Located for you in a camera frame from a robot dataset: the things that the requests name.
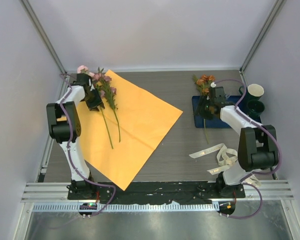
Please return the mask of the pink fake flower stem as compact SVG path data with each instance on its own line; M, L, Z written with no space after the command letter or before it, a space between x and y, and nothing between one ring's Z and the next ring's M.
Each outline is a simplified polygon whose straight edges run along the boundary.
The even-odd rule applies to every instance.
M94 75L94 86L99 91L100 97L105 99L108 103L109 107L112 109L118 127L118 134L119 134L119 142L121 142L121 129L120 123L117 116L117 104L115 102L115 97L117 95L117 88L111 86L112 78L107 76L104 72L104 69L98 67L97 73Z
M103 109L105 109L105 106L104 106L104 103L102 101L102 98L105 98L105 91L101 89L101 85L98 83L100 77L102 76L102 73L101 72L99 72L99 73L90 72L88 67L85 66L85 65L79 66L77 68L77 73L78 74L82 73L82 74L88 75L89 76L89 81L91 82L91 85L98 92L98 97L101 100L101 104L99 105L100 110L101 110L101 114L102 114L104 124L105 124L106 130L107 130L107 134L108 134L108 138L109 138L109 141L110 141L111 148L114 149L112 139L111 139L111 135L110 135L110 131L109 131L109 128L108 128L108 124L107 124L107 121L106 121L106 118L105 118L104 112L103 112Z

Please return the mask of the orange fake flower stem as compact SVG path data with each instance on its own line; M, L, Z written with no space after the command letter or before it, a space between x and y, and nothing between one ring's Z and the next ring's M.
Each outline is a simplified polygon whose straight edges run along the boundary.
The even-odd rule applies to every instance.
M195 108L194 115L200 116L203 119L203 130L207 143L209 144L208 134L206 130L206 120L212 120L213 115L209 111L209 88L211 83L215 80L213 75L202 75L197 77L195 74L192 75L192 80L195 83L196 89L200 93L199 102Z

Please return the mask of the orange wrapping paper sheet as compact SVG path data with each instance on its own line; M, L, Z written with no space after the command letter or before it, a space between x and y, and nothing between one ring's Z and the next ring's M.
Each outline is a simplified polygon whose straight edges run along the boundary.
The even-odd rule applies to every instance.
M183 112L111 70L106 75L112 78L111 86L117 88L115 102L121 142L109 105L103 112L114 149L101 112L89 111L81 102L77 106L82 127L80 146L86 164L124 191Z

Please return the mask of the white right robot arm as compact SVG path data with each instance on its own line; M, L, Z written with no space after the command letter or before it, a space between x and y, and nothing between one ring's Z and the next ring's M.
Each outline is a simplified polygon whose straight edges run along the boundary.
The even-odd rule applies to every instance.
M233 197L239 186L253 174L266 175L264 170L278 168L281 149L272 125L263 126L244 114L236 103L226 100L224 88L212 83L209 96L199 101L199 115L218 118L239 135L238 160L216 178L215 190L220 197Z

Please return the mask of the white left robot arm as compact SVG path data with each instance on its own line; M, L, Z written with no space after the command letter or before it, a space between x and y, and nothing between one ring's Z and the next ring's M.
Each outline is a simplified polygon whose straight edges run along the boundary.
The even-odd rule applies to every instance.
M82 127L77 106L83 102L89 111L100 111L104 109L104 103L88 74L78 73L72 83L65 83L65 94L58 101L46 106L49 135L64 151L70 167L68 199L89 200L96 196L97 186L80 146Z

